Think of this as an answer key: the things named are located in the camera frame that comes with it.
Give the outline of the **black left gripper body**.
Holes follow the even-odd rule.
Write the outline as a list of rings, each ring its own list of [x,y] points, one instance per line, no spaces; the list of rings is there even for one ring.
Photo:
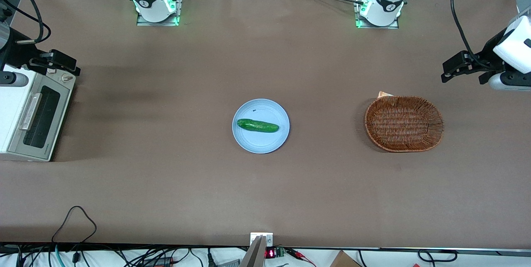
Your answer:
[[[514,72],[514,68],[502,60],[495,52],[494,47],[502,40],[505,31],[507,29],[499,31],[495,36],[490,38],[483,46],[482,50],[474,56],[476,60],[472,63],[474,72],[484,72],[478,77],[479,83],[484,85],[488,80],[498,73],[506,71]]]

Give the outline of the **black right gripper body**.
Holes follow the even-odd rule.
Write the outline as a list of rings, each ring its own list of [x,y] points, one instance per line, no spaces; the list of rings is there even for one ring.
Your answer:
[[[20,67],[29,64],[33,59],[35,63],[47,65],[51,59],[49,52],[38,50],[35,44],[19,44],[19,41],[27,41],[29,37],[15,29],[1,29],[0,31],[0,69],[6,65]]]

